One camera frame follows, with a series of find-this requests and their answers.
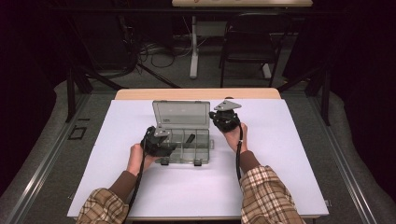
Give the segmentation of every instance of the black object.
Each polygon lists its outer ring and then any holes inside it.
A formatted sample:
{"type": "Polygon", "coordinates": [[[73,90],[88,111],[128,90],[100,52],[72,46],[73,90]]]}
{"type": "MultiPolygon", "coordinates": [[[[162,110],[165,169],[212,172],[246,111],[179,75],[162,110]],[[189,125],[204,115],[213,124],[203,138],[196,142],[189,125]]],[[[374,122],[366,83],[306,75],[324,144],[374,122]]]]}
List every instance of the black object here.
{"type": "Polygon", "coordinates": [[[186,144],[184,145],[184,147],[189,147],[190,143],[195,139],[195,134],[190,134],[189,138],[186,141],[186,144]]]}
{"type": "Polygon", "coordinates": [[[291,18],[280,13],[249,12],[232,17],[226,24],[220,63],[223,87],[224,67],[227,63],[256,63],[260,69],[273,63],[272,86],[283,39],[291,27],[291,18]]]}
{"type": "Polygon", "coordinates": [[[162,157],[161,158],[161,165],[169,165],[169,158],[168,157],[162,157]]]}
{"type": "Polygon", "coordinates": [[[216,112],[209,112],[209,117],[213,119],[213,124],[218,127],[221,132],[230,132],[241,123],[238,115],[233,111],[238,107],[241,107],[241,105],[224,100],[215,107],[217,110],[216,112]]]}
{"type": "Polygon", "coordinates": [[[233,110],[217,111],[216,113],[211,111],[209,117],[213,119],[213,124],[223,133],[234,130],[241,122],[238,114],[233,110]]]}
{"type": "Polygon", "coordinates": [[[140,146],[150,156],[169,157],[176,146],[162,144],[167,136],[155,136],[155,130],[154,126],[148,127],[145,136],[140,142],[140,146]]]}
{"type": "Polygon", "coordinates": [[[194,166],[202,166],[202,160],[194,160],[194,166]]]}

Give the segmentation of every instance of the white tabletop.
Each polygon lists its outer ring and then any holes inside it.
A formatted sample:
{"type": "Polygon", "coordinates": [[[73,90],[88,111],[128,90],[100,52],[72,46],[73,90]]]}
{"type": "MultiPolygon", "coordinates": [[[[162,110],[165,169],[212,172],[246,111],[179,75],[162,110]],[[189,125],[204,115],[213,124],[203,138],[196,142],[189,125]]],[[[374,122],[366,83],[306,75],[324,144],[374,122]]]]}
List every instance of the white tabletop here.
{"type": "MultiPolygon", "coordinates": [[[[317,180],[305,155],[284,100],[233,99],[248,126],[248,145],[259,162],[270,165],[290,190],[302,217],[328,215],[317,180]]],[[[210,108],[222,100],[210,100],[210,108]]],[[[92,149],[84,176],[68,216],[78,211],[94,189],[108,188],[127,165],[130,146],[140,142],[148,126],[155,126],[151,100],[115,100],[92,149]]],[[[209,164],[153,163],[144,173],[130,219],[239,218],[242,193],[235,171],[235,155],[211,124],[209,164]]]]}

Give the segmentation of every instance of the power cord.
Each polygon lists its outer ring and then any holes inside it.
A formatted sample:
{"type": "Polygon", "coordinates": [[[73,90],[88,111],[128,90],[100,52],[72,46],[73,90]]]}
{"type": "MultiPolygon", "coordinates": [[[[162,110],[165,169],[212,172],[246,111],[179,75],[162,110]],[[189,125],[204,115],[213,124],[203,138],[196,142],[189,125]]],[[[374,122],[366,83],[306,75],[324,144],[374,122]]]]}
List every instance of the power cord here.
{"type": "Polygon", "coordinates": [[[136,184],[134,185],[134,193],[132,194],[131,201],[129,201],[128,212],[126,214],[125,219],[122,222],[124,224],[126,222],[126,219],[128,218],[129,213],[131,212],[132,205],[134,205],[134,200],[136,199],[137,191],[139,190],[140,182],[142,180],[143,170],[145,168],[145,159],[146,159],[146,157],[148,155],[148,153],[146,153],[146,151],[145,151],[145,149],[146,149],[146,139],[147,139],[147,136],[145,135],[145,137],[144,137],[144,146],[143,146],[142,163],[140,163],[139,173],[137,174],[136,184]]]}
{"type": "Polygon", "coordinates": [[[241,179],[241,169],[239,168],[240,165],[240,158],[241,158],[241,147],[244,142],[244,131],[242,130],[241,122],[238,124],[239,127],[239,142],[236,147],[236,156],[235,156],[235,166],[236,166],[236,176],[238,180],[241,179]]]}

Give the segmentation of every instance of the hand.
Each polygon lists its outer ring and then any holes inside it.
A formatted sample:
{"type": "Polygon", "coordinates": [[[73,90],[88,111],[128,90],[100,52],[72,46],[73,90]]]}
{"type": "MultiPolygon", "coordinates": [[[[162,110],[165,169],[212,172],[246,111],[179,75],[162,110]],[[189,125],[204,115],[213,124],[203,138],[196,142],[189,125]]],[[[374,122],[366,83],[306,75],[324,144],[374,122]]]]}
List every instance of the hand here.
{"type": "MultiPolygon", "coordinates": [[[[140,164],[142,163],[142,159],[143,159],[143,148],[140,146],[140,144],[134,144],[131,147],[131,153],[129,155],[128,166],[126,170],[129,173],[137,176],[140,171],[140,164]]],[[[149,166],[157,159],[159,158],[147,155],[145,158],[145,167],[143,171],[146,171],[149,168],[149,166]]]]}
{"type": "MultiPolygon", "coordinates": [[[[242,142],[242,146],[241,146],[241,152],[244,151],[248,151],[248,126],[241,122],[241,127],[242,127],[242,131],[244,133],[243,135],[243,142],[242,142]]],[[[223,133],[225,139],[227,140],[228,145],[230,146],[230,148],[233,149],[233,151],[236,153],[236,150],[238,148],[238,143],[239,143],[239,138],[240,138],[240,130],[239,130],[239,126],[236,127],[234,130],[227,132],[227,133],[223,133]]]]}

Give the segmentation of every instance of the checkered sleeve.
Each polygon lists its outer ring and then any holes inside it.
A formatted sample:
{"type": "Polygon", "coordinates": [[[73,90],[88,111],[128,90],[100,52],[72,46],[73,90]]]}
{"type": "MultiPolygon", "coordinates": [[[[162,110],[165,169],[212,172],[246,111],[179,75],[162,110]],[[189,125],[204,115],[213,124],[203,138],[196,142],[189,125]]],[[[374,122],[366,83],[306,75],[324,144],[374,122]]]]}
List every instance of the checkered sleeve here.
{"type": "Polygon", "coordinates": [[[249,170],[241,179],[242,223],[303,224],[291,195],[269,166],[249,170]]]}
{"type": "Polygon", "coordinates": [[[96,189],[81,207],[77,224],[122,223],[127,216],[128,207],[110,190],[96,189]]]}

